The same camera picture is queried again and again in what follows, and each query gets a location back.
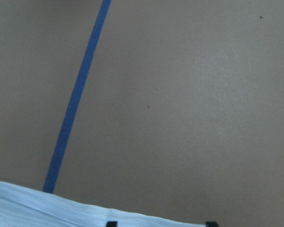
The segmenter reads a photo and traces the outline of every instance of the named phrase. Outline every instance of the black object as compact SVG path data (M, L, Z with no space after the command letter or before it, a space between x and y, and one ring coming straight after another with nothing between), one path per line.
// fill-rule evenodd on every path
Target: black object
M118 222L117 221L108 221L106 223L106 227L117 227Z
M206 227L219 227L218 223L216 223L215 221L207 221L205 223Z

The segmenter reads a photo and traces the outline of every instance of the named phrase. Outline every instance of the blue line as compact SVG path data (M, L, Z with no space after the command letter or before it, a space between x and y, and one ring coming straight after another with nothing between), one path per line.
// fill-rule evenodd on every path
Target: blue line
M90 65L92 63L94 52L99 40L99 36L103 27L105 17L109 8L111 0L103 0L100 7L93 31L91 33L88 46L86 48L84 58L80 67L80 71L71 94L71 99L68 104L65 117L60 129L59 137L56 143L55 150L53 152L53 157L51 164L49 166L46 180L43 186L43 191L48 193L53 193L63 156L65 153L66 145L71 133L72 124L74 122L78 105L81 99L81 95L84 89L84 85L89 73Z

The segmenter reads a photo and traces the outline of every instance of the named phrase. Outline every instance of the floor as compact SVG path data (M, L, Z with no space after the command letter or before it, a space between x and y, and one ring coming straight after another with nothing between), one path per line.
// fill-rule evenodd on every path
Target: floor
M42 190L100 5L0 1L0 180ZM284 0L113 0L55 194L284 226Z

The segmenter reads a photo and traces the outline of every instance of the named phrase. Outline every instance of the white cloth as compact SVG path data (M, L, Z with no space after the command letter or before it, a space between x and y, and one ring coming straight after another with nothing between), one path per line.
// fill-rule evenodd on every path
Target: white cloth
M86 205L0 181L0 227L204 227Z

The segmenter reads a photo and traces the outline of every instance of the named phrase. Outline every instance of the blue stripe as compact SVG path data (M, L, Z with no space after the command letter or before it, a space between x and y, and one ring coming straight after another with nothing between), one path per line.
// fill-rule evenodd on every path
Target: blue stripe
M85 55L80 67L80 71L76 80L76 84L71 94L71 99L68 104L65 117L60 129L60 134L56 143L55 150L53 152L53 157L51 164L49 166L46 180L43 186L43 191L48 193L53 193L63 156L65 153L66 145L71 133L72 124L74 122L78 105L81 99L81 95L84 89L84 85L89 73L90 65L92 63L94 52L99 40L99 36L102 30L102 26L107 15L111 0L103 0L100 7L93 31L91 33L89 44L86 48Z

